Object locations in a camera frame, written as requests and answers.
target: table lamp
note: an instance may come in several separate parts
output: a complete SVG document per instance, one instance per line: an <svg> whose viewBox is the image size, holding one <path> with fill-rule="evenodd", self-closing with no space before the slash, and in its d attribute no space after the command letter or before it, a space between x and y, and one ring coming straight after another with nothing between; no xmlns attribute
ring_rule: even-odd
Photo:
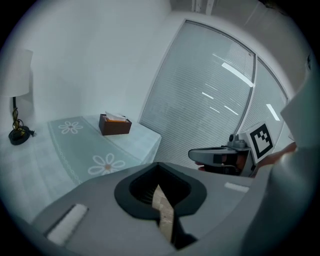
<svg viewBox="0 0 320 256"><path fill-rule="evenodd" d="M31 58L33 52L27 49L16 49L8 59L3 59L0 74L0 96L13 99L13 130L9 134L11 144L24 143L34 131L24 126L24 122L18 119L16 97L29 92L29 78L31 71Z"/></svg>

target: white wall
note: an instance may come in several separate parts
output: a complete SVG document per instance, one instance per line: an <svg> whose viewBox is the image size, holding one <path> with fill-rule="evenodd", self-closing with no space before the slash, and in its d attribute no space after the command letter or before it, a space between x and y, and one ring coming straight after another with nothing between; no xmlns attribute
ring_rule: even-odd
<svg viewBox="0 0 320 256"><path fill-rule="evenodd" d="M17 45L33 51L31 92L17 98L19 118L32 128L120 111L134 67L170 11L169 0L39 2L7 41L7 53ZM0 132L12 128L11 105L0 97Z"/></svg>
<svg viewBox="0 0 320 256"><path fill-rule="evenodd" d="M127 116L139 120L156 74L186 19L219 29L242 42L268 64L288 97L295 95L305 77L310 48L289 17L266 8L257 0L220 0L211 16L190 12L190 9L190 0L178 1L175 11L155 32L126 90L122 111Z"/></svg>

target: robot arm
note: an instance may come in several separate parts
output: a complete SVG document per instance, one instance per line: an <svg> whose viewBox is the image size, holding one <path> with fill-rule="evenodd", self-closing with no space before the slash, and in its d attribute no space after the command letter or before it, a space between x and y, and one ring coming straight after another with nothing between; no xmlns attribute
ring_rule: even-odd
<svg viewBox="0 0 320 256"><path fill-rule="evenodd" d="M227 145L191 149L188 156L191 160L203 163L207 172L250 177L256 165L274 149L267 124L259 122L239 134L231 134ZM236 166L238 155L245 155L246 161L242 170Z"/></svg>

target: ceiling light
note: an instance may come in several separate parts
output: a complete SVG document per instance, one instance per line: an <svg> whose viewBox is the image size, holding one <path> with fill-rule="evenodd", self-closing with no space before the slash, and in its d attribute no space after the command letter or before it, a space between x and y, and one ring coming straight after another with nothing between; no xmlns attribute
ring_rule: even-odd
<svg viewBox="0 0 320 256"><path fill-rule="evenodd" d="M218 89L216 89L216 88L214 88L214 87L210 86L209 84L206 84L206 83L205 83L205 85L206 85L206 86L211 87L212 89L215 89L216 91L218 91Z"/></svg>
<svg viewBox="0 0 320 256"><path fill-rule="evenodd" d="M232 66L228 65L227 63L224 62L222 64L222 67L224 67L225 69L229 70L231 73L236 75L238 78L240 78L242 81L244 81L248 86L250 86L250 87L254 86L254 84L248 78L246 78L238 70L234 69Z"/></svg>
<svg viewBox="0 0 320 256"><path fill-rule="evenodd" d="M230 110L232 113L236 114L237 116L239 116L236 112L234 112L231 108L224 106L226 109Z"/></svg>
<svg viewBox="0 0 320 256"><path fill-rule="evenodd" d="M218 110L214 109L213 107L210 107L210 109L212 109L212 110L217 111L218 113L220 113Z"/></svg>
<svg viewBox="0 0 320 256"><path fill-rule="evenodd" d="M224 62L226 61L225 59L220 58L218 55L215 55L214 53L212 53L212 55L213 55L213 56L216 56L217 58L219 58L220 60L222 60L222 61L224 61Z"/></svg>
<svg viewBox="0 0 320 256"><path fill-rule="evenodd" d="M270 110L271 114L273 115L274 119L276 121L280 121L279 117L276 114L276 111L274 110L274 108L271 106L271 104L266 104L266 106L268 107L268 109Z"/></svg>
<svg viewBox="0 0 320 256"><path fill-rule="evenodd" d="M209 97L210 99L214 99L214 97L211 97L210 95L208 95L208 94L206 94L206 93L204 93L204 92L202 92L202 94L205 95L205 96L207 96L207 97Z"/></svg>

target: lamp base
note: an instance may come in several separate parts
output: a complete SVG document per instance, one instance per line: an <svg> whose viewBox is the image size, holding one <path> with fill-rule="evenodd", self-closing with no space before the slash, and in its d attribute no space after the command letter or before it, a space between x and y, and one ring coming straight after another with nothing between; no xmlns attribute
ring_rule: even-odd
<svg viewBox="0 0 320 256"><path fill-rule="evenodd" d="M27 126L20 126L18 130L12 130L9 139L12 145L20 145L30 137L30 130Z"/></svg>

